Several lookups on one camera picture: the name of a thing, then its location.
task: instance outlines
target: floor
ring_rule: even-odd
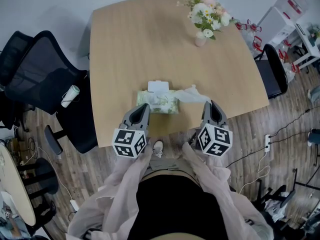
[[[274,135],[278,129],[298,118],[306,109],[319,105],[319,103],[312,105],[306,97],[307,89],[318,85],[320,85],[320,77],[314,68],[310,67],[309,74],[302,70],[289,83],[288,92],[270,100],[269,106],[229,119],[228,124],[233,131],[233,147],[224,156],[223,164],[227,166],[250,152],[259,150],[264,146],[265,134]],[[54,115],[49,115],[39,109],[34,112],[30,111],[26,115],[26,125],[30,132],[23,133],[22,138],[27,142],[29,137],[33,137],[36,145],[47,151],[61,181],[79,205],[95,193],[103,184],[104,179],[112,172],[116,162],[112,147],[96,147],[87,154],[80,154],[65,137],[60,140],[64,152],[60,157],[54,155],[44,137],[46,125],[50,125],[53,131],[61,129]],[[316,148],[307,146],[307,132],[311,128],[319,127],[320,107],[304,114],[271,139],[271,142],[276,142],[297,134],[288,140],[271,144],[270,152],[261,161],[261,168],[266,165],[271,166],[269,175],[263,178],[266,188],[271,187],[275,190],[285,184],[288,190],[291,190],[294,168],[298,168],[297,180],[299,182],[308,181],[316,170],[314,167]],[[181,154],[182,144],[192,136],[194,131],[192,129],[188,132],[163,137],[164,153],[169,157]],[[259,160],[263,155],[264,152],[259,151],[231,165],[229,184],[239,191],[244,184],[254,181],[258,176],[263,176],[268,169],[257,173]],[[47,159],[47,155],[41,150],[38,151],[38,156]],[[320,187],[319,178],[320,172],[315,175],[310,184]],[[257,196],[257,191],[258,183],[254,182],[245,186],[242,193],[253,201]],[[54,240],[64,239],[69,221],[74,216],[72,213],[74,210],[70,204],[71,198],[61,185],[55,195],[46,197],[55,202],[57,215],[45,227]],[[286,209],[286,215],[292,218],[291,225],[297,226],[302,223],[301,217],[307,216],[307,213],[316,206],[319,198],[320,195],[316,191],[297,186],[296,195]]]

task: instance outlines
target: white cylinder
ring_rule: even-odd
[[[66,92],[63,100],[61,101],[61,106],[63,106],[64,108],[68,107],[69,104],[74,100],[75,97],[77,97],[79,93],[80,89],[77,86],[72,85]]]

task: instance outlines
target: chair armrest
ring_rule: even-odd
[[[59,132],[54,133],[50,127],[50,125],[47,125],[44,128],[44,136],[46,141],[48,142],[50,148],[56,155],[60,155],[64,150],[62,149],[61,145],[58,142],[59,137],[56,137],[56,134],[59,134]]]

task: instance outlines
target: black top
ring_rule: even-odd
[[[217,199],[187,177],[157,175],[144,180],[136,199],[139,212],[129,240],[150,240],[171,233],[228,239]]]

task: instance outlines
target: round table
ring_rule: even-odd
[[[32,169],[35,170],[35,177],[21,178],[19,171]],[[2,144],[0,144],[0,180],[4,190],[12,196],[19,215],[30,226],[36,224],[36,216],[30,200],[45,193],[55,194],[59,188],[55,171],[47,160],[38,158],[34,164],[16,167],[10,152]],[[25,186],[34,183],[39,183],[42,189],[28,194]]]

